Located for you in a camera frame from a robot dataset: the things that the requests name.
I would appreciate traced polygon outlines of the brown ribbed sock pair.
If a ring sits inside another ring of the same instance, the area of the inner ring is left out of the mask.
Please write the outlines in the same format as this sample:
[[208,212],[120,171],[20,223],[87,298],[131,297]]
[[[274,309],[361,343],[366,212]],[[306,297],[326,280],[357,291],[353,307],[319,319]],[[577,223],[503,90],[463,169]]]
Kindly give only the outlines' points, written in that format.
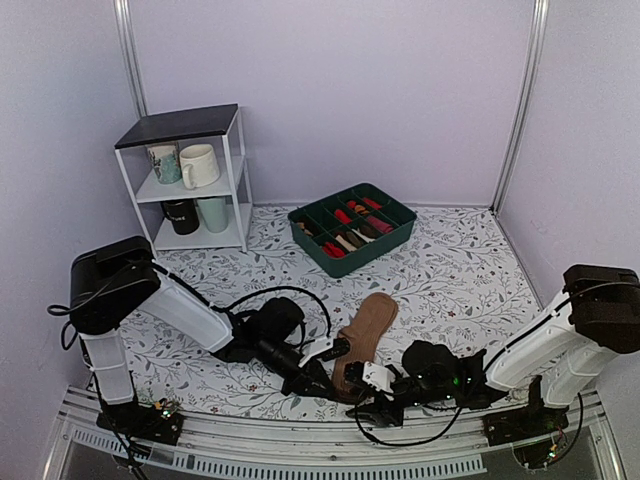
[[335,361],[332,373],[338,402],[356,403],[360,389],[347,383],[346,367],[353,362],[374,360],[378,343],[397,313],[396,301],[386,293],[376,292],[364,299],[351,323],[338,332],[338,339],[346,339],[350,344],[349,352]]

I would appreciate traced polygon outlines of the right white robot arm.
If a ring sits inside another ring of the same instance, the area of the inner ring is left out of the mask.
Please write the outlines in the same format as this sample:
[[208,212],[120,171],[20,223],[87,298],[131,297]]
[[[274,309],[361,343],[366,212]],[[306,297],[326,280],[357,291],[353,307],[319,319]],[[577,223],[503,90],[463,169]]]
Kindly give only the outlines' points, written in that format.
[[415,340],[401,369],[353,362],[347,380],[362,388],[350,418],[377,426],[400,426],[408,407],[452,400],[456,407],[484,409],[506,397],[549,361],[540,397],[523,407],[517,427],[537,436],[556,410],[619,355],[639,350],[639,277],[630,269],[574,265],[564,286],[530,324],[489,356],[486,350],[458,357],[444,344]]

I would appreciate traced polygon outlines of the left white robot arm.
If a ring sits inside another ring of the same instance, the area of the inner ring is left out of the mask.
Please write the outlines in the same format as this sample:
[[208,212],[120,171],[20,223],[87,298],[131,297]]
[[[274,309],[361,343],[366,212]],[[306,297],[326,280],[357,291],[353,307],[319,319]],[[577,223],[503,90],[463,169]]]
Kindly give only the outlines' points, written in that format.
[[282,378],[284,395],[335,395],[319,360],[332,348],[332,339],[297,346],[287,341],[293,331],[306,330],[294,301],[278,296],[244,312],[217,307],[157,264],[149,242],[134,236],[78,256],[70,271],[69,320],[88,353],[111,419],[128,434],[141,433],[149,423],[146,408],[136,402],[119,333],[121,322],[135,311],[172,326],[223,362],[262,362]]

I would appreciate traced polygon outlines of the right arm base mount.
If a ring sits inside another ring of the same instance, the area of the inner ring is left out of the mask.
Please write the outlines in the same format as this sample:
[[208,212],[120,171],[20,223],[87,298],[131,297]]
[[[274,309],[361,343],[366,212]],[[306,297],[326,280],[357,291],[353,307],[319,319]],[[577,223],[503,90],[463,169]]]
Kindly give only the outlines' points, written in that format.
[[529,384],[528,404],[521,408],[485,415],[484,433],[490,446],[531,439],[569,425],[568,407],[548,407],[541,394],[542,376]]

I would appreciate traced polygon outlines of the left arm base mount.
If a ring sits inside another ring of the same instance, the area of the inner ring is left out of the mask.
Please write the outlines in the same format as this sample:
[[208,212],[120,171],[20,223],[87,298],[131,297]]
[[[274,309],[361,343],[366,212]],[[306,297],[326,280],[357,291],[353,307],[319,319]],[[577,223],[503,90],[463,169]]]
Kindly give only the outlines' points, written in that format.
[[176,446],[181,435],[184,416],[179,412],[179,403],[161,398],[152,405],[143,405],[137,394],[131,401],[122,404],[108,404],[102,396],[100,383],[93,375],[101,412],[96,424],[127,438],[148,440]]

